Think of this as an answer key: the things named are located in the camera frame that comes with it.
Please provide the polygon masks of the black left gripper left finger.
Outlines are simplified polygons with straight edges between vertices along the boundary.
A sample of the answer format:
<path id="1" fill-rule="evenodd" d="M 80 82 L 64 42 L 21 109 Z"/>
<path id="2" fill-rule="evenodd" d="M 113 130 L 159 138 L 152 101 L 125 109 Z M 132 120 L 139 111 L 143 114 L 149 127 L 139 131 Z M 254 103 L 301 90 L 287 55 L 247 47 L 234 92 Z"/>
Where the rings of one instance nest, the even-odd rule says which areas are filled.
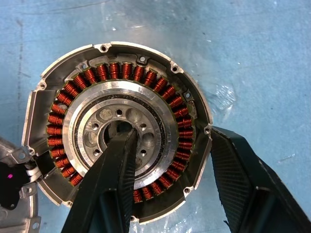
<path id="1" fill-rule="evenodd" d="M 84 176 L 61 233 L 129 233 L 138 133 L 116 134 Z"/>

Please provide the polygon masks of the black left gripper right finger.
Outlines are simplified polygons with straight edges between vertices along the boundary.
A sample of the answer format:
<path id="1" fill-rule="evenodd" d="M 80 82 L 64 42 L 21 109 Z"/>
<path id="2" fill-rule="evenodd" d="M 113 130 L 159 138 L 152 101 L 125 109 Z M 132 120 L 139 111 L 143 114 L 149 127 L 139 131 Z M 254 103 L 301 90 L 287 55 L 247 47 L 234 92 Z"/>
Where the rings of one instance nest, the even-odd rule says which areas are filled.
<path id="1" fill-rule="evenodd" d="M 211 157 L 231 233 L 311 233 L 311 221 L 280 177 L 241 135 L 214 127 Z"/>

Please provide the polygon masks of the silver motor housing copper coils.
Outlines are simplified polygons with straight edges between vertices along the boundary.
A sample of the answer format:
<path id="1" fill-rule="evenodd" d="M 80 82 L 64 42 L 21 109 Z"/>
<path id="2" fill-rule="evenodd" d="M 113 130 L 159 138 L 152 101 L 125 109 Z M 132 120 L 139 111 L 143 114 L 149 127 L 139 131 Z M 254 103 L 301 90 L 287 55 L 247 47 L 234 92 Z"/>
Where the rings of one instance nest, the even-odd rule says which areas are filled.
<path id="1" fill-rule="evenodd" d="M 112 138 L 130 129 L 138 133 L 132 220 L 147 224 L 185 203 L 212 146 L 203 92 L 170 57 L 129 42 L 65 54 L 29 94 L 22 145 L 44 194 L 71 206 Z"/>

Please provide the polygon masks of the black connector block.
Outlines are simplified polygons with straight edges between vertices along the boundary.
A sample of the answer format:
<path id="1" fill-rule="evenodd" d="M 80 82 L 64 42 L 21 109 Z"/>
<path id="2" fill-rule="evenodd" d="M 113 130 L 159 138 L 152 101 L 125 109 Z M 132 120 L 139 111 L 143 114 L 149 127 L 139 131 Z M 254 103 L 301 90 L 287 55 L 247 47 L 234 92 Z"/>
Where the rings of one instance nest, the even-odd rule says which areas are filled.
<path id="1" fill-rule="evenodd" d="M 29 182 L 30 178 L 24 165 L 9 166 L 0 162 L 0 206 L 14 210 L 20 199 L 21 188 Z"/>

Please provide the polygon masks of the silver cast metal casing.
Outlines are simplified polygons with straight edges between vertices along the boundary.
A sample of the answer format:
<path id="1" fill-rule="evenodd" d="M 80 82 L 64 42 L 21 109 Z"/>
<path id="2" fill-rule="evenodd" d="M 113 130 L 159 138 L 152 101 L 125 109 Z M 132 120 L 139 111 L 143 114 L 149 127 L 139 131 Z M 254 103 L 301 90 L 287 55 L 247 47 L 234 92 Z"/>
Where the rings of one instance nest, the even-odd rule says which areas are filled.
<path id="1" fill-rule="evenodd" d="M 22 164 L 26 167 L 30 182 L 20 192 L 14 210 L 0 206 L 0 233 L 39 233 L 41 217 L 38 215 L 38 188 L 36 180 L 41 172 L 27 149 L 17 147 L 0 136 L 0 162 L 9 166 Z"/>

